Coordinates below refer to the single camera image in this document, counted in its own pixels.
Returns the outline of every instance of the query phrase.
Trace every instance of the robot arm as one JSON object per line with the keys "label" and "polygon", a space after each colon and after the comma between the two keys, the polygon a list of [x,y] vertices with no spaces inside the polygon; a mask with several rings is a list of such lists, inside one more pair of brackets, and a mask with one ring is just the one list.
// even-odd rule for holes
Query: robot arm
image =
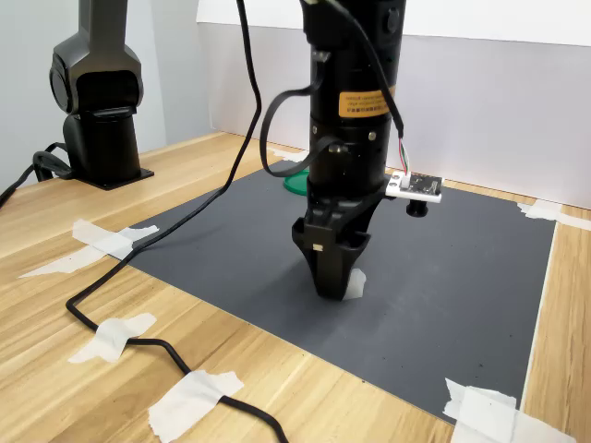
{"label": "robot arm", "polygon": [[[309,165],[308,210],[292,227],[292,238],[308,262],[318,294],[342,300],[351,269],[368,245],[369,222],[381,200],[386,195],[411,198],[407,212],[422,217],[426,201],[439,201],[441,180],[423,180],[406,171],[390,181],[384,176],[392,118],[403,149],[403,120],[392,95],[405,0],[300,3],[313,80],[308,88],[280,94],[271,104],[261,129],[260,153],[265,169],[276,176]],[[272,172],[266,162],[271,119],[285,98],[296,95],[310,96],[310,154],[299,167]]]}
{"label": "robot arm", "polygon": [[139,167],[133,125],[141,63],[125,45],[127,0],[79,0],[78,14],[78,32],[54,48],[50,83],[68,114],[73,175],[110,189],[153,175]]}

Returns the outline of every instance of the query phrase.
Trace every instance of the green object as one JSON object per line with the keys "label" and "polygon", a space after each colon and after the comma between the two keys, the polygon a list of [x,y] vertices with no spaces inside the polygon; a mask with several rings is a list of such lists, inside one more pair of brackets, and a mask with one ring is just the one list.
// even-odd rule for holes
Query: green object
{"label": "green object", "polygon": [[289,192],[293,192],[299,196],[305,196],[308,190],[308,174],[309,170],[306,169],[301,173],[287,177],[283,180],[283,186],[285,186],[285,189]]}

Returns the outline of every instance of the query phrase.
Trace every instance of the electrical cable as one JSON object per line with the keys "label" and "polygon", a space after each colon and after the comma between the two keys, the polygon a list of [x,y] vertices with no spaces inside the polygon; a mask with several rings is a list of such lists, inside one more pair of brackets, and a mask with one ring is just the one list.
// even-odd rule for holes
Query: electrical cable
{"label": "electrical cable", "polygon": [[[55,148],[60,148],[62,150],[66,150],[66,144],[65,143],[52,143],[51,145],[49,145],[44,152],[52,152]],[[6,191],[4,191],[2,193],[2,195],[0,195],[0,208],[2,208],[5,203],[8,201],[8,199],[15,193],[15,191],[18,189],[19,186],[21,186],[23,183],[25,183],[25,181],[27,180],[27,178],[29,178],[29,175],[34,171],[34,167],[33,165],[29,166],[27,169],[25,169],[25,172],[22,173],[22,175],[18,178],[18,180],[13,183],[12,185],[10,185]]]}
{"label": "electrical cable", "polygon": [[316,76],[314,77],[314,80],[309,86],[301,90],[287,90],[275,97],[275,99],[269,105],[269,109],[267,110],[267,113],[263,118],[262,125],[260,127],[259,139],[260,160],[262,162],[263,169],[267,173],[271,174],[273,177],[284,178],[291,177],[292,175],[301,173],[306,168],[308,168],[308,166],[313,161],[315,161],[326,148],[328,148],[330,145],[334,143],[339,143],[341,141],[339,138],[333,136],[325,136],[321,138],[320,140],[318,140],[318,143],[316,144],[314,149],[310,150],[310,153],[303,161],[283,171],[272,171],[267,161],[267,138],[269,136],[269,129],[271,128],[271,122],[273,120],[273,117],[275,116],[275,113],[283,104],[283,102],[285,102],[287,99],[291,97],[308,97],[318,90],[318,88],[322,84],[322,81],[324,80],[324,63],[325,61],[317,61]]}
{"label": "electrical cable", "polygon": [[[257,79],[255,76],[255,70],[254,70],[253,61],[252,61],[252,51],[251,51],[251,47],[250,47],[250,36],[248,33],[247,12],[246,12],[246,9],[244,6],[244,0],[236,0],[236,4],[238,7],[238,14],[240,16],[240,25],[241,25],[241,29],[242,29],[242,38],[244,41],[245,57],[247,59],[248,78],[250,79],[250,85],[251,85],[252,90],[254,92],[256,103],[257,103],[257,110],[252,118],[252,122],[250,123],[250,127],[248,128],[247,136],[244,140],[244,143],[242,144],[242,147],[240,148],[240,151],[238,152],[238,155],[236,156],[234,165],[232,166],[232,169],[230,171],[230,174],[229,174],[225,184],[220,189],[218,189],[213,195],[211,195],[197,209],[190,212],[187,216],[185,216],[183,219],[181,219],[180,221],[175,223],[173,226],[166,229],[162,233],[154,236],[152,239],[147,240],[147,241],[141,243],[140,245],[138,245],[137,247],[135,247],[134,249],[132,249],[132,251],[123,260],[119,261],[111,270],[109,270],[106,274],[104,274],[99,280],[97,280],[96,282],[94,282],[93,284],[88,286],[87,288],[83,289],[82,291],[80,291],[78,294],[74,295],[72,298],[70,298],[66,302],[67,310],[70,313],[72,313],[74,315],[74,317],[76,317],[78,320],[80,320],[84,325],[86,325],[88,328],[90,328],[94,331],[97,330],[98,325],[96,323],[94,323],[92,320],[90,320],[88,317],[86,317],[76,307],[76,305],[78,303],[80,303],[82,300],[84,300],[86,297],[88,297],[91,293],[93,293],[94,291],[99,289],[101,286],[103,286],[105,283],[107,283],[109,280],[111,280],[111,278],[113,278],[117,272],[119,272],[122,268],[124,268],[127,265],[127,263],[129,263],[133,259],[133,257],[135,257],[137,254],[139,254],[141,251],[143,251],[147,247],[150,247],[151,245],[154,245],[155,243],[164,239],[164,237],[166,237],[166,236],[170,235],[171,233],[173,233],[174,231],[176,231],[183,224],[190,221],[195,216],[200,214],[203,210],[205,210],[208,206],[210,206],[210,204],[215,199],[217,199],[219,196],[223,195],[227,191],[227,189],[230,187],[230,185],[232,184],[234,177],[235,177],[236,170],[238,169],[238,165],[240,164],[240,161],[242,160],[242,157],[244,156],[244,153],[247,150],[248,143],[252,139],[252,134],[255,130],[255,126],[260,118],[261,109],[262,109],[262,102],[261,102],[261,98],[260,98],[259,85],[257,84]],[[183,374],[186,375],[191,372],[191,369],[183,361],[183,359],[180,357],[180,355],[176,352],[175,348],[167,341],[159,340],[159,339],[129,339],[127,341],[127,345],[161,346],[173,358],[176,365],[181,369]],[[235,399],[231,399],[226,396],[221,397],[219,402],[226,404],[227,406],[230,406],[230,407],[237,409],[239,411],[242,411],[244,413],[249,413],[251,415],[258,417],[260,420],[267,423],[275,431],[275,434],[281,443],[287,443],[287,437],[285,436],[285,433],[283,432],[281,425],[271,415],[263,412],[259,408],[256,408],[250,404],[247,404],[242,401],[235,400]]]}
{"label": "electrical cable", "polygon": [[406,171],[411,172],[412,169],[410,169],[410,159],[408,158],[408,151],[404,147],[404,143],[403,143],[402,140],[400,140],[400,146],[401,146],[402,151],[403,151],[404,164],[406,165]]}
{"label": "electrical cable", "polygon": [[398,138],[398,155],[400,156],[400,163],[403,165],[404,175],[406,175],[406,162],[403,157],[403,140]]}
{"label": "electrical cable", "polygon": [[338,0],[324,0],[328,3],[332,9],[334,9],[342,18],[344,18],[349,25],[355,31],[355,35],[361,43],[364,52],[366,53],[366,57],[369,60],[369,65],[373,70],[374,74],[376,75],[376,80],[380,85],[381,94],[384,96],[384,100],[386,104],[388,104],[388,109],[390,110],[390,114],[392,114],[392,119],[394,120],[394,124],[396,125],[396,129],[398,130],[398,138],[404,137],[404,123],[403,118],[400,116],[398,112],[398,107],[394,102],[394,98],[390,93],[390,87],[388,86],[388,80],[386,79],[386,75],[384,74],[384,70],[381,67],[380,59],[376,54],[376,50],[371,44],[371,40],[369,39],[368,35],[366,34],[365,30],[361,26],[361,24],[357,21],[355,17],[349,12],[349,10],[341,5]]}
{"label": "electrical cable", "polygon": [[33,154],[33,170],[38,182],[50,180],[54,178],[54,174],[59,178],[69,180],[74,174],[69,164],[43,150]]}

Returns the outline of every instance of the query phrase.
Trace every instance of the white tape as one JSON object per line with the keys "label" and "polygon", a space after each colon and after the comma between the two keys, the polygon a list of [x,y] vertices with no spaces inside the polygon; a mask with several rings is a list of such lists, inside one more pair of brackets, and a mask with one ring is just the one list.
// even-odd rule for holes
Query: white tape
{"label": "white tape", "polygon": [[47,265],[27,272],[19,278],[52,274],[54,272],[70,274],[89,266],[107,254],[121,260],[131,252],[133,242],[156,232],[158,232],[158,228],[151,226],[141,229],[125,228],[119,233],[112,233],[88,221],[75,221],[72,227],[72,236],[87,244],[87,246],[69,256],[61,257]]}
{"label": "white tape", "polygon": [[353,300],[363,297],[363,288],[367,279],[366,274],[361,269],[355,268],[351,270],[343,300]]}
{"label": "white tape", "polygon": [[162,443],[173,441],[211,411],[223,395],[232,396],[243,387],[234,372],[219,376],[191,372],[150,407],[151,429]]}
{"label": "white tape", "polygon": [[104,253],[102,251],[99,251],[92,246],[86,246],[69,256],[61,257],[47,265],[34,269],[31,272],[27,272],[19,278],[22,279],[24,277],[33,277],[35,275],[53,274],[54,272],[71,274],[75,270],[89,266],[103,257]]}
{"label": "white tape", "polygon": [[146,332],[155,322],[156,317],[152,314],[140,314],[127,320],[107,318],[96,329],[92,340],[67,361],[83,363],[94,357],[101,357],[109,363],[114,363],[121,356],[127,341]]}
{"label": "white tape", "polygon": [[457,419],[452,443],[574,443],[557,429],[515,411],[515,398],[465,388],[446,378],[451,400],[443,413]]}
{"label": "white tape", "polygon": [[591,231],[591,221],[579,219],[571,215],[563,214],[562,205],[560,203],[552,203],[551,201],[536,200],[534,205],[525,205],[524,203],[517,203],[521,212],[525,214],[528,219],[545,219],[556,221],[573,228],[585,229]]}
{"label": "white tape", "polygon": [[[454,381],[449,380],[448,378],[445,379],[445,383],[447,384],[447,389],[450,392],[451,400],[449,400],[445,405],[443,413],[448,417],[457,420],[457,418],[460,416],[460,408],[462,407],[462,401],[464,401],[464,395],[467,388],[465,386],[459,385]],[[508,395],[501,394],[496,390],[481,389],[474,387],[469,388],[474,389],[482,395],[486,395],[487,397],[490,397],[491,399],[505,404],[513,409],[515,409],[515,405],[517,404],[517,400],[514,397],[509,397]]]}
{"label": "white tape", "polygon": [[287,152],[284,150],[277,150],[275,148],[271,148],[271,150],[277,157],[282,157],[284,160],[295,163],[303,161],[309,154],[307,150],[302,150],[300,152]]}

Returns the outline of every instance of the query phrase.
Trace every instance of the wooden table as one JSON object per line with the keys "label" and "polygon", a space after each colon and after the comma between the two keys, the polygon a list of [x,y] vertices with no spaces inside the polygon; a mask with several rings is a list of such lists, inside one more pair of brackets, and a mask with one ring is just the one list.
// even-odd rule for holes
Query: wooden table
{"label": "wooden table", "polygon": [[[148,408],[181,378],[164,350],[128,348],[116,364],[67,362],[92,334],[65,302],[115,260],[105,257],[72,274],[18,276],[80,249],[71,233],[77,219],[118,231],[220,186],[242,140],[220,133],[146,153],[142,166],[156,175],[110,192],[78,181],[28,186],[0,210],[0,440],[157,440]],[[237,177],[260,168],[253,141]],[[588,210],[564,211],[591,218]],[[131,267],[80,308],[97,323],[151,312],[158,321],[145,336],[172,343],[193,369],[236,371],[245,387],[235,396],[274,415],[292,442],[439,442],[452,435],[440,419]],[[590,232],[557,227],[525,412],[580,443],[591,441]],[[273,434],[251,416],[218,405],[181,439],[259,442],[273,441]]]}

